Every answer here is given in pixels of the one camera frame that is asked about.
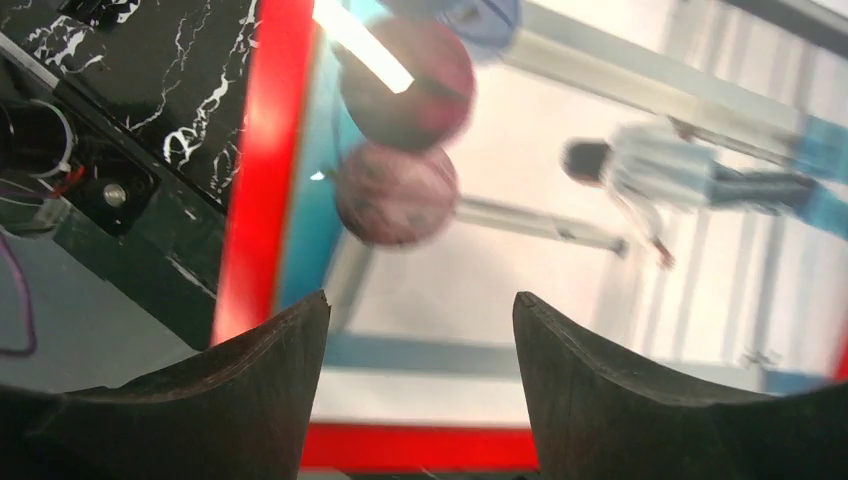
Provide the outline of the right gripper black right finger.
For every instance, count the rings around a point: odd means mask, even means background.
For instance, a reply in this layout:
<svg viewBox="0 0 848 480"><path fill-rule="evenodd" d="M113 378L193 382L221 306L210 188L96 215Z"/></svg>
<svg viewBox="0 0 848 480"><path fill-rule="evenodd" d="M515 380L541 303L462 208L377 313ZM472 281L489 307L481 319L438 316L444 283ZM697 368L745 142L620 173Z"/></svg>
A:
<svg viewBox="0 0 848 480"><path fill-rule="evenodd" d="M643 357L530 292L517 358L545 479L843 479L847 387L769 396Z"/></svg>

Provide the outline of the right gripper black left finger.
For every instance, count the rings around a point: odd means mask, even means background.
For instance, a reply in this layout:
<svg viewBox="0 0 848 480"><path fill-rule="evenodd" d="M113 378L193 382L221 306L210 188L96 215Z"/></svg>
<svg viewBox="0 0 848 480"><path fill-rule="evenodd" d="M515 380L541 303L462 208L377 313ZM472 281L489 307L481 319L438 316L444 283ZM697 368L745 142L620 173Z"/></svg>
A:
<svg viewBox="0 0 848 480"><path fill-rule="evenodd" d="M1 389L5 479L294 479L330 307L262 325L118 388Z"/></svg>

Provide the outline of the red picture frame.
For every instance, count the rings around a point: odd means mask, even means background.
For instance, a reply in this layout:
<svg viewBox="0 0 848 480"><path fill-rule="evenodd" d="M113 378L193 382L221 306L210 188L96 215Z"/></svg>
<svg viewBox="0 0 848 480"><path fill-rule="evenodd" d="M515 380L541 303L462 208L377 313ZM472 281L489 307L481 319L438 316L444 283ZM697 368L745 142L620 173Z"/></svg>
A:
<svg viewBox="0 0 848 480"><path fill-rule="evenodd" d="M809 54L847 53L847 20L810 1L678 1L669 13L661 52L615 38L568 17L559 1L529 1L518 9L483 1L481 19L464 27L456 11L442 22L477 53L534 77L689 125L703 144L748 157L756 167L800 169L825 181L847 179L847 131L808 115L785 94L809 92ZM297 286L329 286L338 306L337 337L371 367L477 375L509 351L478 346L357 337L347 332L372 246L361 247L335 227L336 184L348 150L342 139L376 142L381 129L356 124L342 103L340 78L320 85L329 99L310 107L313 66L334 33L362 32L363 23L336 1L274 1L259 11L268 46L250 71L245 133L224 250L213 338L256 326L276 295L285 242L303 241ZM796 81L789 73L797 70ZM551 298L587 312L590 330L643 357L659 354L681 372L688 356L710 354L721 378L746 369L768 371L768 328L782 308L824 304L823 292L847 300L847 208L817 192L800 219L819 241L792 254L781 243L791 217L771 231L754 230L754 211L711 213L705 207L660 205L658 236L675 259L660 253L617 217L602 194L569 184L576 219L515 210L495 198L460 197L453 217L513 235L561 238L588 261L544 275ZM320 421L307 436L305 464L338 470L524 470L538 462L529 427L461 422L397 426L381 421Z"/></svg>

